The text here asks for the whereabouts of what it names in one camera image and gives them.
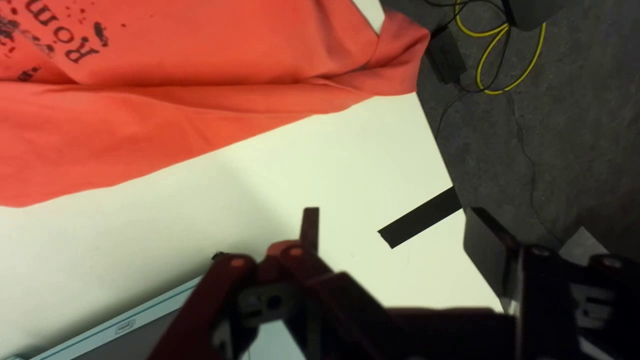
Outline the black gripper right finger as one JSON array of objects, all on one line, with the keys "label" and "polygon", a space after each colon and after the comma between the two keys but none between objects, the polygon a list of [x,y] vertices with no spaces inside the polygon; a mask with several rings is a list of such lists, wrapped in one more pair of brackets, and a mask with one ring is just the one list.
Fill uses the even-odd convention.
[{"label": "black gripper right finger", "polygon": [[516,321],[516,360],[640,360],[640,264],[567,259],[469,210],[469,259]]}]

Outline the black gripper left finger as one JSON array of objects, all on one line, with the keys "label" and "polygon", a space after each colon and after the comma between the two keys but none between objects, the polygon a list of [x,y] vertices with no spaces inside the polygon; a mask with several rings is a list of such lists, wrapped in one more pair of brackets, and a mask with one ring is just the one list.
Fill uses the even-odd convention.
[{"label": "black gripper left finger", "polygon": [[240,360],[258,330],[282,321],[306,360],[397,360],[384,306],[318,256],[319,210],[302,212],[295,240],[256,262],[220,252],[147,360]]}]

